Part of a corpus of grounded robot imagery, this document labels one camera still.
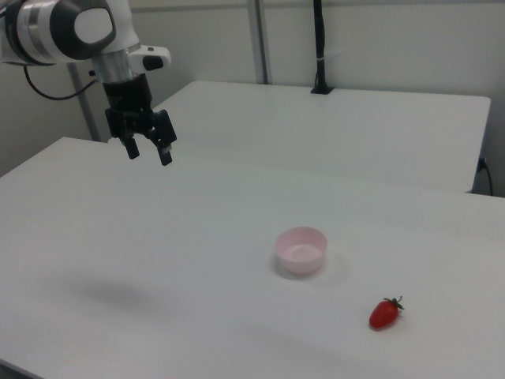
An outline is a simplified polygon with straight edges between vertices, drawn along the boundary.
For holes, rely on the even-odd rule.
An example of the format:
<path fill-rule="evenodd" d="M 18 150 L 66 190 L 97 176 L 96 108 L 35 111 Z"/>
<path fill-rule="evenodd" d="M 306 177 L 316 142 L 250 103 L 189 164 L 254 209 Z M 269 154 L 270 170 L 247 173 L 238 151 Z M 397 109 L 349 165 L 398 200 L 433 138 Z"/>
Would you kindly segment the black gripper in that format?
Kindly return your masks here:
<path fill-rule="evenodd" d="M 134 140 L 140 134 L 157 147 L 161 164 L 169 165 L 173 161 L 171 145 L 177 136 L 168 112 L 152 109 L 147 76 L 141 74 L 129 81 L 105 83 L 103 88 L 110 104 L 105 113 L 111 135 L 123 143 L 129 158 L 140 155 Z"/>

